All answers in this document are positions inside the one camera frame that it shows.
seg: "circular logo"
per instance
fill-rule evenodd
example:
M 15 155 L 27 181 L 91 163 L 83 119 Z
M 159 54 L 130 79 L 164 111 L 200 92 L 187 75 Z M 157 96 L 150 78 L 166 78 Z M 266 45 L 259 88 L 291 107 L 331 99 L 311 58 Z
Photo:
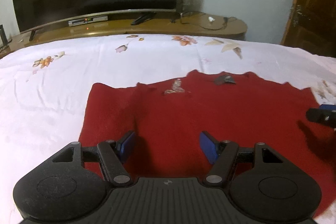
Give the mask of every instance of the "circular logo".
M 173 182 L 172 182 L 171 180 L 167 179 L 167 180 L 165 180 L 163 183 L 166 184 L 166 185 L 170 185 L 170 184 L 172 184 Z

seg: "blue gripper pad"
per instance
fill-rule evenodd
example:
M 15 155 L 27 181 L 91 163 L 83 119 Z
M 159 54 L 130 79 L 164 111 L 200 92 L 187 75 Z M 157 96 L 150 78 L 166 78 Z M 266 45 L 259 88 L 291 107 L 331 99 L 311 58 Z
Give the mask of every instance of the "blue gripper pad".
M 216 144 L 211 141 L 203 132 L 199 135 L 199 145 L 207 157 L 209 163 L 215 164 L 218 159 Z
M 320 105 L 319 109 L 336 110 L 336 106 L 335 105 Z
M 118 157 L 122 164 L 127 161 L 135 145 L 135 132 L 129 132 L 127 134 L 129 136 L 125 136 L 126 138 L 123 137 L 117 142 Z

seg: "orange flower print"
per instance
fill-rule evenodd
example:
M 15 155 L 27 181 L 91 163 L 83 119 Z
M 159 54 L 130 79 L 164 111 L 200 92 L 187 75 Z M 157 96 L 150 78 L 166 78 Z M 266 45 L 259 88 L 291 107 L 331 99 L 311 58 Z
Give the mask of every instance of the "orange flower print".
M 50 62 L 52 61 L 54 61 L 54 59 L 51 58 L 51 56 L 48 56 L 46 59 L 41 58 L 34 62 L 33 68 L 37 67 L 38 65 L 41 65 L 41 69 L 43 69 L 44 67 L 48 67 Z
M 192 43 L 197 44 L 195 39 L 186 35 L 174 35 L 172 40 L 179 41 L 181 46 L 191 45 Z

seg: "bed sheet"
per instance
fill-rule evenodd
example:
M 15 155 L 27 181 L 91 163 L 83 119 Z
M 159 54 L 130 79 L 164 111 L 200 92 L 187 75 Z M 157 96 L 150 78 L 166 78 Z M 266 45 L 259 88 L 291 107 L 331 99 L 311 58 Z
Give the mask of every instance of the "bed sheet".
M 265 80 L 310 87 L 317 102 L 336 104 L 336 59 L 299 48 L 211 37 L 114 35 L 36 45 L 0 60 L 0 223 L 22 218 L 15 183 L 78 140 L 94 83 L 114 88 L 184 77 L 192 70 L 256 73 Z M 336 203 L 315 219 L 336 222 Z

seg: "red fabric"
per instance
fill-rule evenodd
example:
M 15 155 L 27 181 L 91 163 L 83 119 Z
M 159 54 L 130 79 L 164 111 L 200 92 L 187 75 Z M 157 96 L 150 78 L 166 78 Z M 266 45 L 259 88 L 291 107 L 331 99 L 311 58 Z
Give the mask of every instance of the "red fabric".
M 79 141 L 94 146 L 135 130 L 137 144 L 125 164 L 133 177 L 203 177 L 211 168 L 199 147 L 203 130 L 245 147 L 265 142 L 319 183 L 317 213 L 324 211 L 336 198 L 336 138 L 331 128 L 306 121 L 308 108 L 318 107 L 310 89 L 251 72 L 232 75 L 236 85 L 215 85 L 218 76 L 192 71 L 181 79 L 184 93 L 166 95 L 174 80 L 125 89 L 96 83 Z

